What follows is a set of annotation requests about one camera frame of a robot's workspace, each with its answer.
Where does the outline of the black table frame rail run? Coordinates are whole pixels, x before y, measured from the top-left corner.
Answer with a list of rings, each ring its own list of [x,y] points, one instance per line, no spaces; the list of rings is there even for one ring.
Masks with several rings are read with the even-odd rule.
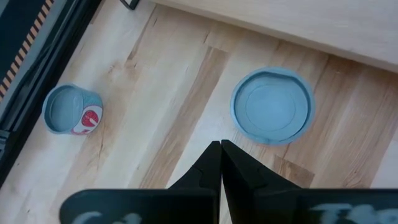
[[[0,188],[103,0],[55,0],[0,101]]]

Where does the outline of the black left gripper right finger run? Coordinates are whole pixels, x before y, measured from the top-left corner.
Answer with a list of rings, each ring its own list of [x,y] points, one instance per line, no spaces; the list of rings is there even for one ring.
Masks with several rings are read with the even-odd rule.
[[[306,189],[229,140],[223,183],[236,224],[398,224],[398,189]]]

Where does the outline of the orange black hazard tape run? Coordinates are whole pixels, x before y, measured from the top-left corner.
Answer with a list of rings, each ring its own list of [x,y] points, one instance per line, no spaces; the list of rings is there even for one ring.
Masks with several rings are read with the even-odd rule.
[[[5,97],[55,0],[0,0],[0,101]]]

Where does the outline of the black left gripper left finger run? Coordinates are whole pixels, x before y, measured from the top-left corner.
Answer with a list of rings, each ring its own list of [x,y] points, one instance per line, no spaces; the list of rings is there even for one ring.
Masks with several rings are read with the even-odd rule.
[[[222,147],[213,141],[167,189],[88,189],[60,207],[61,224],[218,224]]]

